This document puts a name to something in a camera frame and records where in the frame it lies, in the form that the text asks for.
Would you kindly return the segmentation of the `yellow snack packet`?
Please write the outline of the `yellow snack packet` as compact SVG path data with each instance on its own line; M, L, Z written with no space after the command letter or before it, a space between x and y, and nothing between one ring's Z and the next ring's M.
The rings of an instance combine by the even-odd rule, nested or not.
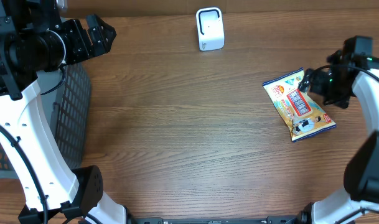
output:
M299 90L303 78L304 70L300 68L263 83L263 88L290 130L292 142L337 127L315 101Z

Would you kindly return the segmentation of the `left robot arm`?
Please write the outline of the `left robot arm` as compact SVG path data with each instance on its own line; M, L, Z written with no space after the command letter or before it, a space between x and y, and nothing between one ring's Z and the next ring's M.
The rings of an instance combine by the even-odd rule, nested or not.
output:
M127 223L97 166L70 169L47 123L37 72L63 70L111 50L115 29L99 16L63 21L58 1L0 1L0 143L24 189L21 223Z

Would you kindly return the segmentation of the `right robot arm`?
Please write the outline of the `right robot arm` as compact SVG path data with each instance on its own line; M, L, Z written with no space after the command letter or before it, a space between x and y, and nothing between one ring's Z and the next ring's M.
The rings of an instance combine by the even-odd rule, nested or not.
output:
M362 107L368 137L347 164L344 186L310 203L294 223L354 223L368 213L379 214L379 58L373 39L356 35L327 57L327 65L308 69L299 90L323 97L325 105L346 109L350 97Z

